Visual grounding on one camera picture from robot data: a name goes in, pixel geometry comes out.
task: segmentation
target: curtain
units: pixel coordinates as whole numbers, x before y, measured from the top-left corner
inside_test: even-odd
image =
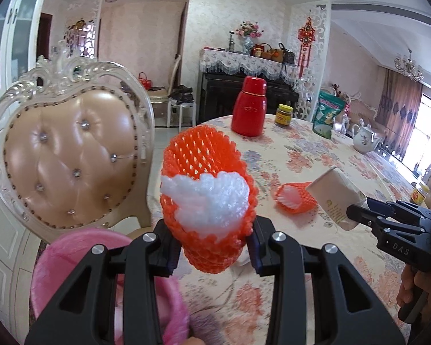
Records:
[[[423,84],[398,72],[387,70],[382,98],[375,119],[388,132],[384,145],[404,158],[422,102]]]

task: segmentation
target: orange foam net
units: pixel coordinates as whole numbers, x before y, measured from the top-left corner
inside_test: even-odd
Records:
[[[239,229],[219,241],[215,235],[201,239],[195,231],[186,232],[174,218],[177,205],[164,194],[160,197],[164,222],[173,236],[182,243],[189,262],[200,271],[212,274],[224,271],[241,254],[246,236],[252,233],[258,189],[254,186],[252,177],[247,174],[246,163],[241,160],[236,144],[214,127],[199,125],[181,132],[171,139],[164,150],[161,175],[173,177],[180,174],[199,179],[202,173],[216,176],[220,171],[236,171],[246,180],[250,191],[249,207]]]
[[[314,199],[314,197],[305,189],[310,184],[311,184],[311,182],[283,184],[276,190],[276,192],[273,195],[273,198],[281,208],[283,208],[284,210],[288,211],[291,214],[300,214],[303,212],[309,212],[311,209],[313,209],[318,204],[317,201]],[[295,187],[298,189],[300,198],[302,200],[302,203],[300,204],[298,209],[291,209],[290,207],[287,207],[286,205],[284,205],[278,201],[279,194],[281,194],[284,187],[286,187],[286,186],[291,186],[291,187]]]

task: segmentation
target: pink bucket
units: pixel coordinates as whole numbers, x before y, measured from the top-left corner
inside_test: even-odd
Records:
[[[48,245],[39,258],[32,276],[30,299],[38,318],[53,294],[76,264],[95,244],[108,249],[131,243],[122,234],[105,229],[82,229],[70,232]],[[118,277],[115,307],[115,344],[123,344],[123,276]],[[180,345],[188,337],[189,314],[175,278],[155,278],[160,325],[165,345]]]

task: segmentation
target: round table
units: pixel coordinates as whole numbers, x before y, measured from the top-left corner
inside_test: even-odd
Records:
[[[311,131],[311,124],[293,119],[290,128],[274,124],[267,115],[260,137],[243,137],[231,131],[232,116],[206,122],[229,136],[246,161],[248,173],[259,188],[257,214],[270,218],[277,230],[299,243],[321,248],[334,243],[354,264],[407,335],[409,326],[397,319],[396,295],[403,263],[380,251],[368,227],[344,231],[321,207],[300,215],[282,212],[272,198],[283,183],[309,182],[332,165],[339,167],[366,196],[382,201],[407,200],[412,186],[375,152],[361,154],[352,139],[333,132],[325,139]],[[153,218],[161,218],[159,185],[155,192]],[[196,337],[206,345],[265,344],[274,278],[256,275],[251,264],[234,265],[221,274],[205,274],[180,254],[174,276],[191,313]],[[307,276],[308,343],[314,343],[311,277]]]

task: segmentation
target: finger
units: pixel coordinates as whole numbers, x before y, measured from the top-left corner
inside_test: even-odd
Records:
[[[203,341],[201,341],[200,339],[197,339],[195,337],[190,337],[182,345],[205,345],[205,343]]]
[[[405,305],[405,302],[399,297],[399,295],[396,297],[396,303],[398,306],[403,307]]]
[[[403,306],[404,304],[408,304],[412,301],[412,299],[414,298],[413,292],[410,289],[405,289],[404,283],[401,283],[401,286],[399,287],[398,298],[400,301],[403,302],[403,304],[399,304],[399,306]]]
[[[413,289],[414,277],[415,277],[415,275],[412,272],[412,267],[410,267],[408,264],[406,264],[404,267],[404,270],[402,271],[402,274],[401,274],[401,280],[402,280],[406,290]]]

